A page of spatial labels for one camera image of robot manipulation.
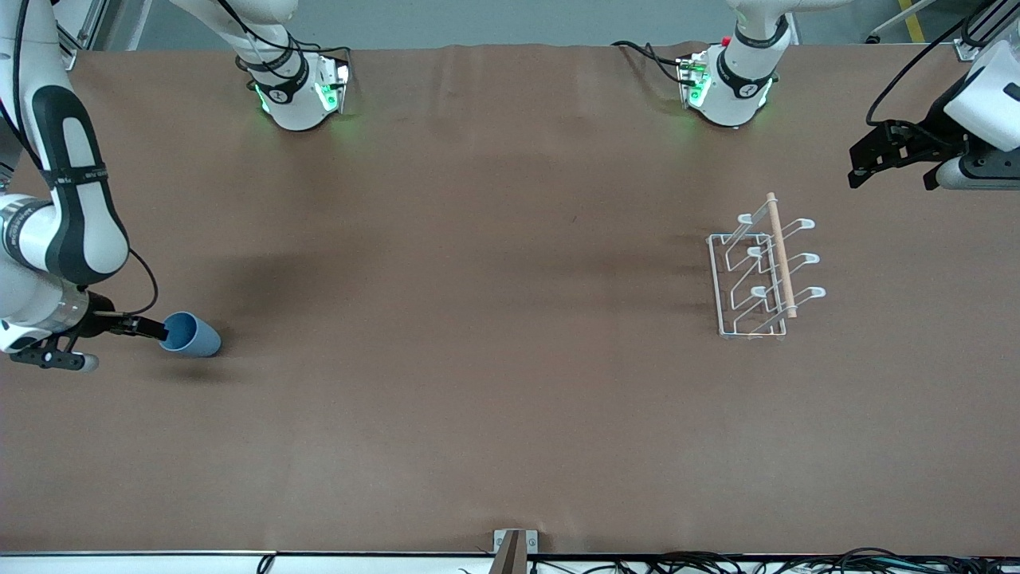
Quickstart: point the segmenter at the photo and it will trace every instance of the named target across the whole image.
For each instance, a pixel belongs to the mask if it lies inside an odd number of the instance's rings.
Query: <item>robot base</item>
[[[721,45],[711,46],[704,52],[692,54],[690,58],[676,60],[676,71],[680,80],[694,82],[694,86],[680,84],[680,101],[683,107],[699,111],[706,119],[719,125],[736,128],[755,116],[765,105],[765,99],[772,80],[769,80],[756,97],[738,98],[729,86],[716,76]]]
[[[271,90],[264,94],[255,87],[262,110],[272,116],[277,125],[291,132],[311,129],[330,113],[343,113],[350,79],[349,64],[314,53],[305,53],[304,57],[313,72],[290,102],[278,103]]]

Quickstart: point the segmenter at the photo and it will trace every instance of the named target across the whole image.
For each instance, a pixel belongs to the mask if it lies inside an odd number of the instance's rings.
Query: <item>blue cup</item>
[[[212,357],[219,351],[219,333],[194,315],[182,311],[163,321],[167,335],[159,347],[187,357]]]

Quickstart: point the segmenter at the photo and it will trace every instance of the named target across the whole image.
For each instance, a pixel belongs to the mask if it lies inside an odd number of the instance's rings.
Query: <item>wooden rod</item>
[[[782,239],[778,200],[772,192],[769,192],[765,198],[768,202],[768,217],[772,221],[772,241],[775,243],[775,253],[772,255],[779,263],[779,280],[782,281],[782,307],[786,310],[788,319],[797,319],[797,306],[794,305],[794,283],[789,281],[789,261],[786,260],[786,244]]]

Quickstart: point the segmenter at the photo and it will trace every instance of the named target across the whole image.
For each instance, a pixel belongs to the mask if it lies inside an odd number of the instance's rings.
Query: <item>table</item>
[[[916,49],[792,48],[738,131],[614,48],[356,51],[349,113],[302,134],[226,53],[83,53],[153,315],[224,349],[0,364],[0,549],[473,551],[520,526],[555,552],[1020,554],[1020,196],[925,192],[927,166],[846,182]],[[965,69],[935,51],[879,116]],[[829,296],[781,344],[725,342],[705,236],[768,191],[817,220],[790,248]],[[136,263],[96,291],[149,296]]]

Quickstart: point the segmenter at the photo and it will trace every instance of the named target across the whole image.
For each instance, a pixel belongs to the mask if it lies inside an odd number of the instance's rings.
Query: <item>green led light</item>
[[[701,81],[691,88],[691,97],[687,100],[688,103],[695,107],[701,107],[702,103],[705,101],[705,94],[708,93],[708,90],[711,87],[712,76],[708,73],[702,75]]]
[[[337,109],[337,90],[334,90],[328,85],[320,86],[318,84],[315,84],[315,88],[318,92],[319,99],[322,100],[322,107],[325,108],[326,111]]]
[[[758,100],[758,107],[765,105],[765,98],[768,97],[768,89],[771,87],[772,87],[772,81],[769,80],[767,83],[765,83],[765,87],[762,88],[762,97],[760,100]]]
[[[262,111],[269,113],[269,104],[265,103],[265,97],[262,96],[262,90],[259,89],[258,84],[255,85],[255,93],[258,94],[258,99],[262,102]]]

